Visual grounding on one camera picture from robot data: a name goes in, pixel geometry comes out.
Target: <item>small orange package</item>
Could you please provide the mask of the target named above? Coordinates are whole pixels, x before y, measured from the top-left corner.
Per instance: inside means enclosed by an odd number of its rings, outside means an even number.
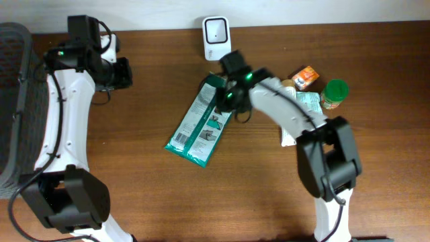
[[[306,67],[299,73],[295,74],[292,79],[296,84],[296,87],[302,91],[312,84],[318,77],[320,77],[320,75],[318,75],[312,67]]]

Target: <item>wooden table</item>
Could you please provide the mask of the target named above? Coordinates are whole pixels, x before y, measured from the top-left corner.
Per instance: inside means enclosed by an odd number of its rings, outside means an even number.
[[[232,121],[203,169],[166,150],[217,63],[203,57],[201,30],[118,32],[134,85],[92,106],[87,139],[92,174],[110,190],[111,213],[139,241],[256,241],[312,234],[314,200],[297,174],[294,147],[256,113]],[[301,65],[321,75],[321,91],[342,78],[350,95],[331,112],[352,125],[363,174],[351,199],[354,237],[430,239],[430,22],[233,28],[234,49],[281,79]],[[34,36],[43,53],[65,35]],[[24,241],[0,201],[2,241]],[[31,235],[47,230],[22,200],[17,219]]]

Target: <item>green jar lid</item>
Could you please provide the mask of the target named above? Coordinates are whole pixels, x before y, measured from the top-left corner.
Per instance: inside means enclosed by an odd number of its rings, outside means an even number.
[[[343,101],[348,96],[348,93],[348,84],[340,79],[331,80],[324,89],[326,98],[334,102]]]

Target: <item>plastic jar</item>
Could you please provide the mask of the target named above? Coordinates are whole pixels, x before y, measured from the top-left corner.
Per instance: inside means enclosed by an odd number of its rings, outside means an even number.
[[[332,110],[348,96],[349,87],[340,79],[331,80],[321,93],[321,106]]]

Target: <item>basket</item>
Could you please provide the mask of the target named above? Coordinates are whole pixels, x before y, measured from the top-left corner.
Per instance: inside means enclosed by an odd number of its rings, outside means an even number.
[[[32,36],[0,24],[0,198],[10,198],[20,175],[33,172],[44,139],[48,87]]]

